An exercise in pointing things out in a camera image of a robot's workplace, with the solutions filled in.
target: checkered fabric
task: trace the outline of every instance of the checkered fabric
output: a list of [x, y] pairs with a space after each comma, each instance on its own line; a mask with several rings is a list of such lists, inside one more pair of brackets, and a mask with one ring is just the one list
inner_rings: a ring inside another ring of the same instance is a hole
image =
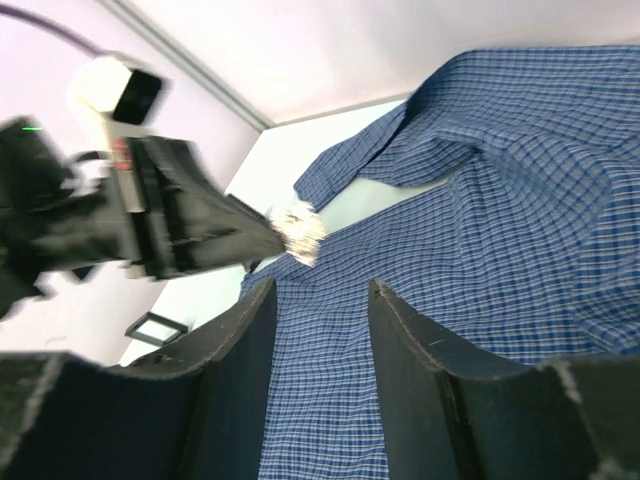
[[640, 353], [640, 48], [463, 54], [300, 178], [448, 183], [285, 257], [260, 478], [385, 479], [367, 325], [379, 278], [474, 344], [536, 363]]

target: white surface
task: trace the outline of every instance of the white surface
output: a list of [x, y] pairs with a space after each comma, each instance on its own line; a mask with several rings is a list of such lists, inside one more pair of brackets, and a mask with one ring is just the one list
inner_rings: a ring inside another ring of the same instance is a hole
[[140, 328], [138, 328], [138, 332], [147, 335], [149, 337], [157, 338], [163, 342], [167, 341], [171, 336], [176, 334], [176, 330], [167, 327], [166, 325], [161, 325], [151, 320], [147, 320], [144, 322]]
[[[326, 148], [358, 133], [397, 102], [369, 107], [264, 132], [232, 180], [232, 193], [260, 213], [295, 201], [293, 184]], [[432, 189], [444, 180], [416, 188], [399, 189], [366, 179], [356, 179], [321, 212], [332, 233], [367, 218], [399, 201]], [[197, 328], [230, 308], [240, 295], [242, 267], [168, 282], [152, 311]], [[122, 365], [155, 350], [142, 342], [131, 343]]]
[[276, 123], [413, 90], [487, 46], [640, 40], [639, 0], [130, 0]]
[[[161, 135], [197, 142], [207, 172], [226, 185], [258, 135], [201, 90], [180, 70], [87, 0], [4, 0], [66, 25], [99, 46], [121, 50], [151, 63], [173, 81], [154, 126]], [[74, 73], [88, 62], [83, 53], [39, 30], [0, 17], [0, 122], [33, 114], [65, 155], [92, 150], [65, 105]], [[55, 297], [24, 302], [0, 323], [0, 350], [72, 350], [113, 364], [129, 340], [126, 328], [154, 304], [163, 285], [127, 280], [117, 265], [107, 265], [87, 284], [51, 275], [46, 285]]]

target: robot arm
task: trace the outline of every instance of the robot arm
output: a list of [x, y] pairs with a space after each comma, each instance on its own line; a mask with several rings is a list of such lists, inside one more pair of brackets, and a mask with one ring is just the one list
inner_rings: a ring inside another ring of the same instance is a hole
[[33, 122], [0, 128], [0, 315], [46, 271], [84, 278], [93, 266], [127, 262], [133, 277], [163, 280], [232, 264], [255, 265], [285, 251], [262, 215], [209, 183], [183, 140], [144, 125], [165, 82], [110, 53], [80, 72], [71, 105], [86, 133], [108, 153], [96, 192], [64, 188], [68, 169]]

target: shirt sleeve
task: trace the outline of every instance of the shirt sleeve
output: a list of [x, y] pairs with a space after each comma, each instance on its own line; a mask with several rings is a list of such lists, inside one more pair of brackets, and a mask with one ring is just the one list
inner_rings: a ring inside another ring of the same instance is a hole
[[322, 153], [294, 185], [298, 197], [316, 210], [322, 209], [384, 149], [400, 129], [404, 116], [403, 103]]

